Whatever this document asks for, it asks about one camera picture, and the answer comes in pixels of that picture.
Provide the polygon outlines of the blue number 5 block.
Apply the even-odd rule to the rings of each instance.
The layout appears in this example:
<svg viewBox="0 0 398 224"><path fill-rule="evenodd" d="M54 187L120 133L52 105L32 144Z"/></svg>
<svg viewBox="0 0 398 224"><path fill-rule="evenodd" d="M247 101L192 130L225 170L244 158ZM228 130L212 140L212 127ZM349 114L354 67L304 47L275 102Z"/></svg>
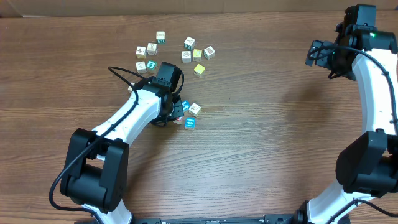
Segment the blue number 5 block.
<svg viewBox="0 0 398 224"><path fill-rule="evenodd" d="M187 100L182 102L183 112L188 111L190 107L191 107L191 105L190 105L190 103Z"/></svg>

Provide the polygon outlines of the red number 3 block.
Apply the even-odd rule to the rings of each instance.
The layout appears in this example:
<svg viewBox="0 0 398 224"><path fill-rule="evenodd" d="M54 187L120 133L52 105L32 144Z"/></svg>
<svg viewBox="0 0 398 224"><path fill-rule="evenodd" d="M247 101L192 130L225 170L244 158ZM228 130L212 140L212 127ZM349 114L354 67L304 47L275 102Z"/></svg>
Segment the red number 3 block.
<svg viewBox="0 0 398 224"><path fill-rule="evenodd" d="M181 125L183 123L183 116L177 117L173 122Z"/></svg>

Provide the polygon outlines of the plain block red car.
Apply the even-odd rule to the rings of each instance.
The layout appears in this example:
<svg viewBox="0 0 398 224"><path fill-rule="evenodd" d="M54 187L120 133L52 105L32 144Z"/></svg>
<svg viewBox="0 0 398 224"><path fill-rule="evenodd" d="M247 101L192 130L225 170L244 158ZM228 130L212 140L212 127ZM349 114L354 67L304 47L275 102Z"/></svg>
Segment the plain block red car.
<svg viewBox="0 0 398 224"><path fill-rule="evenodd" d="M188 112L194 117L197 117L201 112L201 106L196 103L192 103L192 105L188 109Z"/></svg>

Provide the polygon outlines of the blue letter H block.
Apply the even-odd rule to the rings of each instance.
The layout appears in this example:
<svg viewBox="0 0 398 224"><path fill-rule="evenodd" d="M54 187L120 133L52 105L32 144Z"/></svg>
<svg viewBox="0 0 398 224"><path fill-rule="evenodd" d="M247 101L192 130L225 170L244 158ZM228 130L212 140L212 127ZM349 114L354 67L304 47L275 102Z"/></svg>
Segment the blue letter H block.
<svg viewBox="0 0 398 224"><path fill-rule="evenodd" d="M196 119L195 118L186 118L185 119L185 129L194 130L196 127Z"/></svg>

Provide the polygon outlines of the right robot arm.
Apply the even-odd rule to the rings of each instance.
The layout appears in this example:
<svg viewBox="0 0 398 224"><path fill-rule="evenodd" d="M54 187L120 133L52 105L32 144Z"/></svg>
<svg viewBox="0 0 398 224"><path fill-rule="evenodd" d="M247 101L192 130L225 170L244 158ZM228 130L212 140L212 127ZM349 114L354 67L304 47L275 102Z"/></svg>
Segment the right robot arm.
<svg viewBox="0 0 398 224"><path fill-rule="evenodd" d="M367 4L347 8L335 30L334 42L312 42L305 64L358 83L362 133L340 152L335 181L287 223L349 223L359 205L397 192L396 36L377 29L376 7Z"/></svg>

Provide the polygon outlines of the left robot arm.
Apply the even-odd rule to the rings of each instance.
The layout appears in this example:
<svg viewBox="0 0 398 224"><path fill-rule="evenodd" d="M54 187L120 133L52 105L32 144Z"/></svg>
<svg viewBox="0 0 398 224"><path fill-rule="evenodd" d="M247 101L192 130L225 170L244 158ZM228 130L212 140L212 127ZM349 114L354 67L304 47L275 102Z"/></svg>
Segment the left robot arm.
<svg viewBox="0 0 398 224"><path fill-rule="evenodd" d="M148 124L165 126L183 116L183 84L181 69L162 62L157 75L129 85L129 99L110 119L91 131L77 129L64 168L50 188L50 204L66 210L53 199L60 187L61 194L76 204L71 211L89 213L92 223L134 223L123 202L129 148Z"/></svg>

